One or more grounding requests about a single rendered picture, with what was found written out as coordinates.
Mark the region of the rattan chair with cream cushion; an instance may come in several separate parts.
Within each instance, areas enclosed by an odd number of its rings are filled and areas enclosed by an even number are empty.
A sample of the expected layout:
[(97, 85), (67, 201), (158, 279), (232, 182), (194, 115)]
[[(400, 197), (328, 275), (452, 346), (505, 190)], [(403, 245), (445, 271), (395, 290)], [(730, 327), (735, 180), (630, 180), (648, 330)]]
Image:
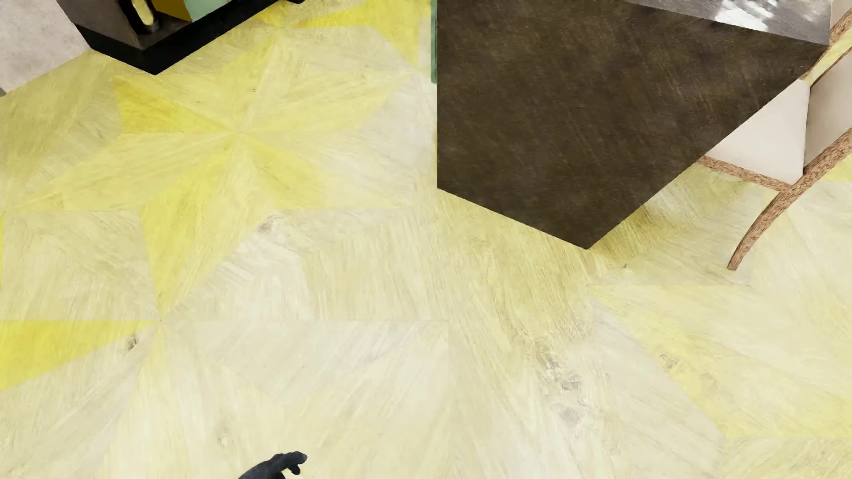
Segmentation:
[(804, 192), (852, 154), (852, 0), (832, 0), (830, 46), (817, 63), (698, 163), (776, 191), (728, 262), (736, 270)]

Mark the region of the dark low furniture base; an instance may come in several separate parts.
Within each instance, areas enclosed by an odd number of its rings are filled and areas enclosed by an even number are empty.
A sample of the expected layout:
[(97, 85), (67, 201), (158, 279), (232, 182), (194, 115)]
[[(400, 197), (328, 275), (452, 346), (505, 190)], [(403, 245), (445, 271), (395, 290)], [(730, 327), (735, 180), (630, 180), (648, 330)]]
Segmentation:
[(91, 49), (158, 74), (263, 9), (305, 0), (56, 1)]

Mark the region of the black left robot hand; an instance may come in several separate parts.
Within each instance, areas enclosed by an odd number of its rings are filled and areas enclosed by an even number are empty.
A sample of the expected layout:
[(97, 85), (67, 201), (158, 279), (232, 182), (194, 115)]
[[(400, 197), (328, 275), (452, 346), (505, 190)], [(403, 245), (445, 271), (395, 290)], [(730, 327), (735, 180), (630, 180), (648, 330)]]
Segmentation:
[(277, 453), (241, 474), (238, 479), (287, 479), (286, 473), (301, 474), (301, 466), (308, 456), (303, 452)]

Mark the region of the dark brown block table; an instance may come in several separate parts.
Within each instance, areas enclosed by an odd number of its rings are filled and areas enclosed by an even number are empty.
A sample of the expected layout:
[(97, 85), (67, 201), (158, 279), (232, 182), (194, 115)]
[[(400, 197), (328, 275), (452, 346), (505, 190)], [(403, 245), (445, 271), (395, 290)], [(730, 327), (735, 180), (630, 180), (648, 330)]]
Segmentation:
[(830, 0), (436, 0), (438, 188), (588, 249), (813, 67)]

